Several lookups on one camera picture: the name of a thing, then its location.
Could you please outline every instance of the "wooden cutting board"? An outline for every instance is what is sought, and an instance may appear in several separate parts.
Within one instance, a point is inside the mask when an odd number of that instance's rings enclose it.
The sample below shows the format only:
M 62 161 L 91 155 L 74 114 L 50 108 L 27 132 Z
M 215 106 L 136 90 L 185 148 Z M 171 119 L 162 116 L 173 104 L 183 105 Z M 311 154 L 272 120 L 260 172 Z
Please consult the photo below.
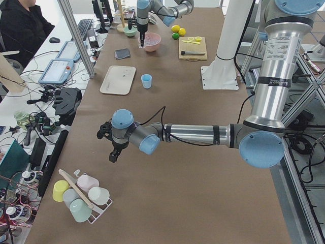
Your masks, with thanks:
M 208 60 L 207 47 L 205 38 L 202 37 L 201 44 L 185 43 L 182 40 L 188 41 L 188 37 L 179 37 L 178 59 L 180 60 Z M 205 55 L 181 55 L 181 51 L 205 52 Z

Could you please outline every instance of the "person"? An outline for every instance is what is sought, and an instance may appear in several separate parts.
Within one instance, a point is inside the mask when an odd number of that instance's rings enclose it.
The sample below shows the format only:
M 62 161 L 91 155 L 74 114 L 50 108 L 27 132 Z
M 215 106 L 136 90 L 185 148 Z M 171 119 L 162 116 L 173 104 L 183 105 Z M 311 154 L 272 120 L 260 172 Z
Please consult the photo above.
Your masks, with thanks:
M 19 50 L 19 54 L 9 58 L 24 67 L 54 28 L 35 3 L 36 0 L 4 0 L 0 4 L 0 32 L 5 48 L 7 51 Z

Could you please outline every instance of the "mint green cup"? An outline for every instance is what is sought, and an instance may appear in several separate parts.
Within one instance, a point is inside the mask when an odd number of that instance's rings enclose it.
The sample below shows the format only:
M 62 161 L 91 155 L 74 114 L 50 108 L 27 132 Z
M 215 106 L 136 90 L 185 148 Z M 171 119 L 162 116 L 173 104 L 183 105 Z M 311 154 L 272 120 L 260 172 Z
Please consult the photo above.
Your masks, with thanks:
M 76 199 L 70 204 L 70 212 L 78 223 L 85 222 L 91 216 L 91 209 L 81 199 Z

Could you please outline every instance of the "blue joint cap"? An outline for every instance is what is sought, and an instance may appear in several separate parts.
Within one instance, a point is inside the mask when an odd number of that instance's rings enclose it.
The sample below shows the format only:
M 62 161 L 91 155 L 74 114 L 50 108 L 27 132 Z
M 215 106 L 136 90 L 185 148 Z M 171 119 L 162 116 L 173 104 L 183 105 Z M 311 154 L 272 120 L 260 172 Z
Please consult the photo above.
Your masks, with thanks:
M 125 129 L 132 125 L 134 119 L 130 111 L 119 109 L 114 112 L 112 117 L 112 126 L 117 129 Z
M 139 149 L 145 154 L 151 155 L 156 150 L 159 143 L 160 139 L 155 134 L 151 134 L 142 140 Z
M 286 14 L 304 16 L 316 12 L 325 0 L 274 0 L 274 2 Z
M 175 17 L 165 17 L 162 22 L 169 27 L 172 23 L 174 23 L 175 19 Z
M 267 41 L 269 39 L 269 36 L 266 32 L 258 32 L 258 38 L 261 41 Z
M 138 2 L 137 2 L 138 9 L 146 9 L 149 7 L 149 5 L 150 5 L 149 0 L 138 0 Z
M 256 168 L 270 168 L 284 155 L 282 140 L 276 134 L 257 131 L 248 134 L 239 144 L 240 156 Z

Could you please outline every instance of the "green bowl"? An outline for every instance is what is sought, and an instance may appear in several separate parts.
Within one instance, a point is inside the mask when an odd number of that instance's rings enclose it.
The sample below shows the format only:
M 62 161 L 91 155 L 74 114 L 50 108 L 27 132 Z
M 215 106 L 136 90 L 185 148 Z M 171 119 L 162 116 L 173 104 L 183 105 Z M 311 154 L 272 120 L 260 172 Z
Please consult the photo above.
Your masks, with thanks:
M 137 31 L 138 31 L 138 29 L 134 28 L 133 26 L 132 26 L 132 29 L 128 29 L 127 26 L 124 28 L 124 33 L 127 37 L 134 37 L 136 35 Z

